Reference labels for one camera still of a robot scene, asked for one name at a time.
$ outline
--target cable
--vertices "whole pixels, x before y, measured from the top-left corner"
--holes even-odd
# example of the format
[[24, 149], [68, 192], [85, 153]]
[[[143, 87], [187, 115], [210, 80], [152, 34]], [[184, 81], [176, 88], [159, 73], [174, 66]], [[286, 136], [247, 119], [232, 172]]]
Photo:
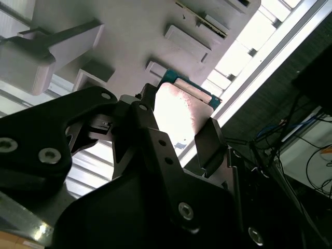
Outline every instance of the cable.
[[293, 190], [291, 184], [289, 183], [289, 181], [288, 181], [287, 178], [286, 178], [285, 171], [284, 171], [284, 167], [283, 167], [282, 162], [281, 162], [281, 160], [280, 160], [280, 149], [278, 150], [278, 153], [276, 154], [276, 157], [278, 158], [278, 161], [279, 161], [279, 167], [280, 167], [281, 172], [282, 172], [282, 174], [283, 174], [284, 180], [285, 180], [286, 184], [289, 186], [290, 190], [293, 192], [293, 194], [294, 194], [294, 196], [295, 196], [297, 202], [299, 203], [299, 205], [300, 205], [300, 207], [301, 207], [301, 212], [302, 212], [302, 214], [305, 216], [305, 212], [304, 212], [304, 210], [303, 210], [302, 202], [299, 200], [297, 194], [295, 193], [295, 191]]
[[280, 136], [279, 136], [279, 138], [278, 138], [278, 142], [277, 142], [277, 144], [276, 144], [276, 147], [275, 147], [275, 149], [272, 151], [272, 154], [271, 154], [271, 157], [270, 157], [270, 160], [269, 160], [269, 163], [268, 163], [268, 167], [272, 165], [273, 160], [274, 160], [274, 158], [275, 158], [275, 156], [276, 156], [278, 150], [280, 149], [280, 147], [281, 147], [281, 145], [282, 145], [282, 138], [285, 136], [285, 134], [286, 134], [286, 132], [287, 132], [287, 128], [288, 128], [288, 126], [289, 126], [289, 123], [290, 123], [290, 121], [291, 121], [291, 119], [292, 119], [292, 116], [293, 116], [293, 114], [294, 114], [294, 111], [295, 111], [296, 105], [297, 105], [299, 99], [301, 98], [301, 96], [302, 96], [302, 94], [299, 93], [299, 94], [296, 96], [295, 100], [294, 100], [294, 103], [293, 103], [293, 105], [292, 105], [292, 108], [290, 109], [290, 112], [289, 112], [289, 114], [288, 114], [288, 116], [287, 116], [286, 123], [285, 123], [285, 125], [283, 125], [283, 129], [282, 129], [281, 134], [280, 134]]
[[329, 145], [326, 145], [326, 146], [324, 146], [324, 147], [322, 147], [322, 148], [319, 148], [319, 149], [317, 149], [310, 157], [309, 157], [309, 159], [308, 159], [308, 161], [307, 161], [307, 165], [306, 165], [306, 177], [307, 177], [307, 180], [308, 180], [308, 182], [310, 183], [310, 185], [314, 188], [314, 190], [317, 190], [318, 192], [321, 192], [321, 193], [323, 193], [324, 195], [327, 195], [327, 194], [330, 194], [329, 192], [327, 192], [327, 191], [325, 191], [324, 189], [323, 189], [323, 187], [325, 187], [328, 183], [326, 183], [327, 181], [329, 181], [329, 180], [327, 180], [327, 181], [325, 181], [323, 184], [322, 184], [322, 186], [321, 187], [318, 187], [318, 186], [316, 186], [311, 180], [310, 180], [310, 178], [309, 178], [309, 174], [308, 174], [308, 167], [309, 167], [309, 163], [310, 163], [310, 161], [311, 161], [311, 159], [313, 158], [313, 156], [314, 155], [316, 155], [319, 151], [321, 151], [322, 149], [326, 149], [326, 148], [329, 148], [329, 147], [331, 147], [332, 146], [332, 144], [329, 144]]
[[325, 119], [317, 118], [317, 117], [314, 117], [314, 119], [319, 120], [321, 122], [332, 123], [332, 120], [325, 120]]
[[[311, 117], [309, 120], [307, 120], [306, 122], [303, 122], [303, 123], [298, 123], [298, 124], [293, 124], [291, 126], [289, 126], [290, 128], [295, 128], [295, 127], [298, 127], [298, 126], [303, 126], [303, 125], [307, 125], [309, 123], [311, 123], [312, 121], [314, 121], [314, 117]], [[268, 126], [268, 127], [265, 127], [263, 128], [258, 134], [257, 134], [257, 137], [256, 138], [259, 138], [262, 133], [264, 134], [264, 131], [265, 130], [270, 130], [270, 129], [274, 129], [274, 128], [277, 128], [277, 127], [281, 127], [285, 124], [285, 122], [282, 122], [280, 125], [278, 126]]]
[[308, 140], [305, 140], [305, 139], [304, 139], [303, 137], [301, 137], [301, 136], [298, 136], [298, 135], [295, 135], [295, 134], [293, 134], [293, 136], [294, 136], [294, 137], [297, 137], [298, 139], [301, 139], [301, 140], [305, 141], [306, 143], [310, 144], [311, 146], [313, 146], [313, 147], [315, 147], [315, 148], [317, 148], [317, 149], [322, 149], [322, 147], [318, 147], [317, 145], [314, 145], [313, 143], [309, 142]]

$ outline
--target bolt hole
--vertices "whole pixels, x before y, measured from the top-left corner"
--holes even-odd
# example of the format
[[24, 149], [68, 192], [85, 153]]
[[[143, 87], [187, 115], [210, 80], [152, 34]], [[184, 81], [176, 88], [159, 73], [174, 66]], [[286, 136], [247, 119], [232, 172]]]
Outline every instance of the bolt hole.
[[51, 151], [46, 152], [45, 156], [49, 159], [54, 159], [56, 157], [55, 153]]
[[0, 148], [9, 149], [11, 147], [11, 143], [8, 141], [1, 141]]
[[107, 100], [110, 100], [110, 96], [107, 94], [107, 93], [102, 93], [102, 97], [107, 99]]
[[187, 216], [189, 216], [189, 214], [190, 214], [190, 210], [189, 210], [189, 208], [187, 208], [187, 207], [183, 207], [182, 208], [182, 211], [187, 215]]
[[173, 160], [172, 160], [171, 158], [169, 158], [169, 157], [166, 157], [166, 158], [165, 158], [165, 162], [166, 162], [167, 164], [169, 164], [169, 165], [172, 165], [172, 164], [173, 164]]
[[139, 105], [140, 109], [147, 110], [147, 107], [145, 105]]
[[164, 140], [159, 140], [159, 144], [162, 146], [166, 146], [166, 142]]

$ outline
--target black cable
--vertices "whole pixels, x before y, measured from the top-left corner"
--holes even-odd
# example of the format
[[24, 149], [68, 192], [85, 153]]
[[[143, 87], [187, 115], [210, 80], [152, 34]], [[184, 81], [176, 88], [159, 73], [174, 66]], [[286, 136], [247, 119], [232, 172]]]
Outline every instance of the black cable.
[[268, 163], [268, 167], [272, 165], [273, 160], [274, 160], [276, 154], [278, 153], [278, 150], [280, 149], [280, 147], [281, 147], [281, 145], [282, 145], [282, 139], [283, 139], [283, 137], [286, 135], [287, 128], [289, 127], [289, 123], [290, 123], [290, 121], [291, 121], [291, 118], [292, 118], [292, 116], [293, 116], [293, 114], [294, 114], [294, 111], [295, 111], [296, 105], [297, 105], [299, 99], [301, 98], [301, 96], [302, 96], [302, 93], [299, 93], [299, 94], [296, 96], [295, 100], [294, 100], [294, 103], [293, 103], [293, 105], [292, 105], [292, 108], [290, 109], [290, 112], [289, 112], [289, 114], [288, 114], [288, 116], [287, 116], [286, 123], [285, 123], [285, 125], [283, 125], [283, 129], [282, 129], [281, 134], [280, 134], [280, 136], [279, 136], [279, 138], [278, 138], [278, 140], [277, 140], [276, 147], [275, 147], [275, 149], [272, 151], [271, 158], [270, 158], [269, 163]]
[[326, 184], [326, 182], [329, 181], [329, 180], [325, 181], [325, 182], [322, 184], [321, 187], [316, 186], [316, 185], [310, 180], [310, 178], [309, 178], [308, 167], [309, 167], [309, 163], [310, 163], [310, 161], [311, 161], [311, 159], [313, 158], [314, 155], [316, 155], [316, 154], [317, 154], [319, 151], [321, 151], [322, 149], [326, 149], [326, 148], [331, 147], [331, 145], [332, 145], [332, 144], [330, 144], [330, 145], [326, 145], [326, 146], [324, 146], [324, 147], [322, 147], [322, 148], [317, 149], [317, 150], [316, 150], [316, 151], [310, 156], [310, 158], [309, 158], [308, 161], [307, 161], [307, 165], [306, 165], [306, 177], [307, 177], [308, 182], [309, 182], [310, 185], [314, 188], [314, 190], [317, 190], [318, 192], [321, 192], [321, 193], [323, 193], [324, 195], [329, 194], [329, 192], [327, 192], [327, 191], [325, 191], [325, 190], [323, 189], [323, 187], [325, 187], [325, 186], [328, 184], [328, 183]]
[[295, 191], [293, 190], [291, 184], [289, 183], [289, 181], [288, 181], [287, 178], [286, 178], [286, 174], [285, 174], [285, 171], [284, 171], [284, 167], [283, 167], [282, 162], [281, 162], [281, 160], [280, 160], [280, 149], [278, 150], [278, 153], [276, 154], [276, 157], [278, 158], [278, 161], [279, 161], [279, 167], [280, 167], [281, 172], [282, 172], [282, 174], [283, 174], [284, 180], [285, 180], [286, 184], [289, 186], [290, 190], [291, 190], [291, 191], [293, 192], [293, 194], [295, 195], [295, 198], [296, 198], [297, 202], [299, 203], [299, 205], [300, 205], [300, 207], [301, 207], [301, 212], [302, 212], [302, 214], [305, 216], [305, 212], [304, 212], [304, 210], [303, 210], [302, 202], [299, 200], [297, 194], [295, 193]]
[[317, 117], [314, 117], [314, 119], [319, 120], [319, 121], [321, 121], [321, 122], [332, 123], [332, 120], [329, 121], [329, 120], [325, 120], [325, 119], [317, 118]]
[[295, 135], [295, 134], [293, 134], [293, 136], [294, 136], [294, 137], [297, 137], [297, 138], [299, 138], [299, 139], [301, 139], [301, 140], [303, 140], [303, 141], [305, 141], [306, 143], [310, 144], [311, 146], [313, 146], [313, 147], [315, 147], [315, 148], [317, 148], [317, 149], [322, 149], [322, 147], [318, 147], [317, 145], [314, 145], [313, 143], [309, 142], [308, 140], [305, 140], [305, 139], [304, 139], [303, 137], [301, 137], [301, 136], [298, 136], [298, 135]]

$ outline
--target wire bundle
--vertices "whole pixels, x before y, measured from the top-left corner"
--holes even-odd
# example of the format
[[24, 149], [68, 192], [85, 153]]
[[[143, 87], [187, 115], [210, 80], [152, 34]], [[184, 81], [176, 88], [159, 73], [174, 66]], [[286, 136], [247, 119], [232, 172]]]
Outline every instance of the wire bundle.
[[[281, 120], [279, 125], [273, 125], [273, 126], [267, 126], [264, 127], [263, 129], [260, 130], [260, 132], [257, 134], [257, 136], [252, 140], [252, 141], [245, 141], [245, 140], [239, 140], [239, 139], [232, 139], [232, 138], [227, 138], [226, 140], [230, 143], [235, 143], [235, 144], [240, 144], [240, 145], [251, 145], [254, 146], [256, 149], [260, 149], [260, 150], [266, 150], [266, 149], [272, 149], [271, 151], [271, 155], [270, 155], [270, 159], [269, 159], [269, 163], [267, 165], [267, 167], [270, 167], [275, 159], [275, 157], [278, 158], [279, 161], [279, 167], [285, 177], [284, 171], [283, 171], [283, 167], [282, 167], [282, 163], [280, 161], [280, 149], [282, 146], [282, 139], [287, 135], [287, 132], [290, 128], [295, 128], [297, 126], [306, 126], [309, 125], [310, 123], [314, 122], [315, 120], [319, 120], [319, 121], [323, 121], [323, 122], [328, 122], [328, 123], [332, 123], [332, 120], [325, 120], [323, 118], [321, 118], [322, 116], [322, 111], [319, 111], [316, 115], [312, 116], [309, 120], [302, 122], [302, 123], [298, 123], [298, 124], [291, 124], [291, 119], [292, 116], [295, 112], [297, 112], [298, 110], [302, 109], [305, 105], [307, 105], [308, 103], [306, 103], [303, 106], [300, 106], [298, 108], [297, 107], [297, 103], [301, 98], [301, 94], [297, 95], [292, 108], [288, 114], [288, 116], [284, 119]], [[279, 133], [280, 135], [278, 136], [276, 142], [274, 143], [273, 146], [270, 145], [269, 141], [268, 141], [268, 137]], [[308, 174], [308, 167], [309, 167], [309, 163], [311, 161], [311, 159], [313, 158], [313, 156], [315, 154], [317, 154], [319, 151], [321, 151], [322, 149], [331, 147], [332, 145], [327, 145], [324, 147], [319, 147], [314, 145], [313, 143], [307, 141], [306, 139], [303, 139], [300, 136], [297, 136], [295, 134], [293, 134], [292, 136], [295, 136], [303, 141], [305, 141], [306, 143], [310, 144], [311, 146], [317, 148], [317, 150], [311, 155], [311, 157], [308, 159], [307, 165], [306, 165], [306, 176], [307, 176], [307, 180], [309, 181], [310, 185], [313, 187], [313, 189], [317, 190], [318, 192], [328, 196], [329, 198], [332, 198], [332, 184], [331, 184], [331, 188], [330, 191], [327, 192], [326, 190], [324, 190], [323, 188], [325, 186], [327, 186], [328, 184], [330, 184], [332, 182], [332, 178], [327, 179], [325, 182], [322, 183], [321, 186], [317, 186], [315, 185], [309, 178], [309, 174]], [[256, 145], [257, 143], [261, 142], [265, 140], [268, 147], [267, 148], [258, 148]]]

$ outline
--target hex bolt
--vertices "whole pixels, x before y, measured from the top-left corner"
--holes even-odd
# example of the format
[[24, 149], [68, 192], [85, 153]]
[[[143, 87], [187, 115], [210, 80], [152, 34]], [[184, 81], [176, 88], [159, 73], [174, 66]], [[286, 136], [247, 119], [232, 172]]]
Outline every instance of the hex bolt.
[[145, 105], [139, 105], [139, 108], [142, 110], [147, 110], [147, 107]]
[[54, 148], [45, 148], [38, 153], [39, 160], [46, 164], [56, 164], [61, 159], [61, 153]]
[[102, 93], [102, 97], [107, 99], [107, 100], [110, 100], [110, 96], [107, 94], [107, 93]]
[[18, 147], [18, 143], [10, 139], [8, 137], [1, 137], [0, 138], [0, 153], [9, 153], [16, 150]]
[[181, 202], [178, 205], [178, 211], [180, 212], [181, 216], [186, 220], [192, 220], [193, 218], [193, 210], [191, 206], [185, 202]]

